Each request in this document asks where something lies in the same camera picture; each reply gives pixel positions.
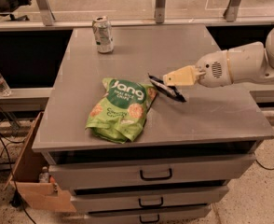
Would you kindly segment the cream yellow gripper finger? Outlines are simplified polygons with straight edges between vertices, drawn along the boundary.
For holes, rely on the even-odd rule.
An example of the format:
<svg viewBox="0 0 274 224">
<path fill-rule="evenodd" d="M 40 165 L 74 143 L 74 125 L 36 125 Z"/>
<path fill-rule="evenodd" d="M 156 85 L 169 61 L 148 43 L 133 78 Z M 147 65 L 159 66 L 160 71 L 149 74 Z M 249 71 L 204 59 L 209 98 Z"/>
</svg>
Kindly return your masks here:
<svg viewBox="0 0 274 224">
<path fill-rule="evenodd" d="M 163 82 L 166 86 L 192 86 L 196 82 L 195 71 L 193 65 L 185 66 L 164 75 Z"/>
</svg>

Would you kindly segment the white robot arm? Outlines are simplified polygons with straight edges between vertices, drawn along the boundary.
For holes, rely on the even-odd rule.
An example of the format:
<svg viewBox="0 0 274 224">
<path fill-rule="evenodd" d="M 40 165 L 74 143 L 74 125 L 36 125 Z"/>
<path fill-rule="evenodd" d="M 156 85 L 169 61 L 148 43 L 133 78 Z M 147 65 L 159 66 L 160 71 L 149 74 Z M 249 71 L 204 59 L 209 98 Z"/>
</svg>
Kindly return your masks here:
<svg viewBox="0 0 274 224">
<path fill-rule="evenodd" d="M 253 42 L 207 54 L 193 65 L 164 75 L 163 81 L 167 86 L 198 83 L 209 88 L 242 82 L 274 84 L 274 28 L 265 45 Z"/>
</svg>

